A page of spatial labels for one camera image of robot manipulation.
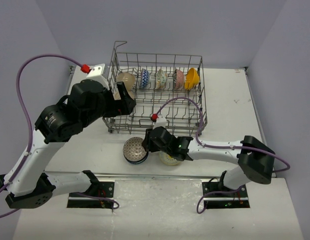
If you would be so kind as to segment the yellow teal flower bowl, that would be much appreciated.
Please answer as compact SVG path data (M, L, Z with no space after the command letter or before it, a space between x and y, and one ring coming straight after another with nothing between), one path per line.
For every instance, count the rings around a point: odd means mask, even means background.
M175 158L171 157L167 153L160 151L159 152L159 159L162 163L168 166L176 166L180 163L180 161L176 160Z

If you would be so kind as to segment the blue zigzag pattern bowl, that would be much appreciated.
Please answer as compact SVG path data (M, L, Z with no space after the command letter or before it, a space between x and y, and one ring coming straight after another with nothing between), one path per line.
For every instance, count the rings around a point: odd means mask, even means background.
M144 89L150 80L150 73L146 69L141 70L141 75L140 75L140 89Z

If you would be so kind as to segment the brown lattice pattern bowl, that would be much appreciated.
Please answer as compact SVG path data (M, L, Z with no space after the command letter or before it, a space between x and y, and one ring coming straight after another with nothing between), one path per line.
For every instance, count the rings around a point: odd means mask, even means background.
M141 137L132 137L128 139L123 146L123 156L131 161L141 160L147 152L142 147L143 139Z

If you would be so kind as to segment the blue white floral bowl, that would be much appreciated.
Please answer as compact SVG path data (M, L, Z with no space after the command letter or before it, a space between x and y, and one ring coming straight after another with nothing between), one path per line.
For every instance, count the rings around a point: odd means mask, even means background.
M132 160L127 159L126 157L125 157L125 160L129 162L130 164L138 165L138 164L143 163L147 158L148 158L148 153L141 160L138 160L138 161L132 161Z

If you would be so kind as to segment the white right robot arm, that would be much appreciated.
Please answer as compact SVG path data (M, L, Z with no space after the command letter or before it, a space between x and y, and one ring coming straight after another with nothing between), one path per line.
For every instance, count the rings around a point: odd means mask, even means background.
M274 152L249 135L235 142L204 142L190 136L175 137L160 126L147 129L141 145L147 152L164 152L178 161L214 160L234 164L235 168L221 174L215 188L225 197L249 182L271 183Z

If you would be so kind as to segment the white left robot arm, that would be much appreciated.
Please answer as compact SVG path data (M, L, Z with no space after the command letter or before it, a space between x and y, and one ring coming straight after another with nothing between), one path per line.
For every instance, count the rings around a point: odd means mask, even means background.
M45 168L72 136L97 119L132 113L135 100L122 81L116 85L119 99L98 81L82 80L72 86L69 95L42 111L35 122L30 147L16 167L0 175L0 188L6 187L8 191L9 208L35 209L58 195L77 193L92 198L98 192L99 181L90 170L53 175Z

